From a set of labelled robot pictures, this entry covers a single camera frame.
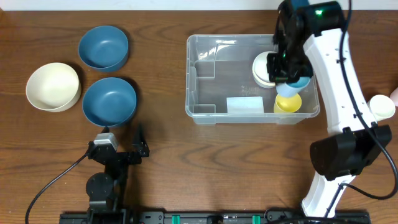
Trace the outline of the grey plastic bowl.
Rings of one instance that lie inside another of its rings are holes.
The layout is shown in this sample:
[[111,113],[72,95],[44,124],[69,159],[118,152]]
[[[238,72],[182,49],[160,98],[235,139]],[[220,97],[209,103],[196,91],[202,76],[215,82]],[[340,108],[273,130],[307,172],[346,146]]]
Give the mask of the grey plastic bowl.
[[257,84],[263,88],[274,88],[275,87],[275,83],[259,83],[257,82]]

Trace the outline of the cream plastic cup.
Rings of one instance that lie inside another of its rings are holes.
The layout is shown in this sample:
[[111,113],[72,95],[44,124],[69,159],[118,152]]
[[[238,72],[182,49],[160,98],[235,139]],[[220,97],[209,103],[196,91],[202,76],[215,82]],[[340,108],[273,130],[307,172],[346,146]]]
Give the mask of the cream plastic cup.
[[368,102],[367,106],[376,121],[382,121],[394,116],[396,106],[394,102],[385,95],[375,95]]

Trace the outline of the yellow plastic cup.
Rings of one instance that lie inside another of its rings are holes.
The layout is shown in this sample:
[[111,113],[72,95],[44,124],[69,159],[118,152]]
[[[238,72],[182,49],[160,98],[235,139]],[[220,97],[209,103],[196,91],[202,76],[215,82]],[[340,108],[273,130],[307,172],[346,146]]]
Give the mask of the yellow plastic cup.
[[274,113],[295,113],[302,106],[302,98],[299,94],[287,98],[278,94],[275,98]]

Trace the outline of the white plastic bowl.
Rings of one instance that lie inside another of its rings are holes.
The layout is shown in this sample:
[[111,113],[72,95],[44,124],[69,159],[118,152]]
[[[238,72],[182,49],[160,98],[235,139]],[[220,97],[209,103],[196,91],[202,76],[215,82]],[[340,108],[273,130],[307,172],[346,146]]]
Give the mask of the white plastic bowl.
[[272,51],[259,54],[253,61],[252,74],[256,83],[273,83],[269,80],[269,72],[267,69],[267,56],[269,53],[272,53]]

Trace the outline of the light blue plastic cup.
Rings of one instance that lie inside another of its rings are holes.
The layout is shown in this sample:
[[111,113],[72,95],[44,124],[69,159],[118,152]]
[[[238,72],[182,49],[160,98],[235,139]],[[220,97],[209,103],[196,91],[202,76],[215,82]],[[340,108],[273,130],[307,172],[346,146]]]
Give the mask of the light blue plastic cup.
[[285,98],[291,98],[303,90],[309,83],[310,77],[300,77],[295,83],[281,83],[276,85],[277,93]]

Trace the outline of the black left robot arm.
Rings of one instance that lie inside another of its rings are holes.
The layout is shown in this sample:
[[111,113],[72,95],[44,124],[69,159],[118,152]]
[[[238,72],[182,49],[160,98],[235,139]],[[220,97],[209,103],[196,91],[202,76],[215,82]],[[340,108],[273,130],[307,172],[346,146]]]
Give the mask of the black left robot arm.
[[105,127],[89,142],[88,158],[104,165],[104,172],[92,175],[86,183],[89,196],[88,223],[132,223],[134,214],[123,207],[129,166],[142,163],[150,154],[142,126],[132,140],[133,150],[118,152],[116,136]]

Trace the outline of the dark blue bowl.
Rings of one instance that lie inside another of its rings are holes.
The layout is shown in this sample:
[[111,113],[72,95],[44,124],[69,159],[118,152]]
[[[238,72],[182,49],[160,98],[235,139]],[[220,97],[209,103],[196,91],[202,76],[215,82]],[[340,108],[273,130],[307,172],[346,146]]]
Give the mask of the dark blue bowl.
[[83,114],[101,127],[117,127],[129,122],[137,109],[137,93],[122,78],[103,78],[92,84],[84,94]]
[[115,26],[98,26],[81,38],[78,54],[84,64],[97,71],[115,72],[127,62],[129,40]]

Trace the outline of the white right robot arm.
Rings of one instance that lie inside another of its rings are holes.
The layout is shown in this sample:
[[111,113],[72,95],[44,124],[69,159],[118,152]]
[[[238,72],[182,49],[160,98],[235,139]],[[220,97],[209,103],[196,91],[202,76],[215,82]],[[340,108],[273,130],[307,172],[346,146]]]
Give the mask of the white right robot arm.
[[368,108],[349,51],[350,13],[336,1],[310,4],[285,0],[267,57],[271,82],[295,83],[315,77],[326,109],[326,139],[310,146],[315,176],[302,210],[307,217],[333,218],[343,191],[370,166],[392,138],[389,126],[380,126]]

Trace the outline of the dark blue bowl front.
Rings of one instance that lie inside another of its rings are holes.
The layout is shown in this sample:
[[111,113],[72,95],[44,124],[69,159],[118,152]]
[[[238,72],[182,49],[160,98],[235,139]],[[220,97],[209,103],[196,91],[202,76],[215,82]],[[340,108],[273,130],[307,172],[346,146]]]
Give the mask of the dark blue bowl front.
[[101,127],[117,127],[129,122],[137,109],[137,93],[122,78],[103,78],[92,84],[84,94],[83,114]]

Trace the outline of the pink plastic cup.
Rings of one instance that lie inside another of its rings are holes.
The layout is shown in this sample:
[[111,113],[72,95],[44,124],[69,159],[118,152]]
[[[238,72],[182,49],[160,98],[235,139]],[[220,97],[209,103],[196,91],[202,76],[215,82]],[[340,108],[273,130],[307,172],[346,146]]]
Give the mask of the pink plastic cup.
[[396,88],[389,97],[393,103],[395,104],[395,106],[398,106],[398,88]]

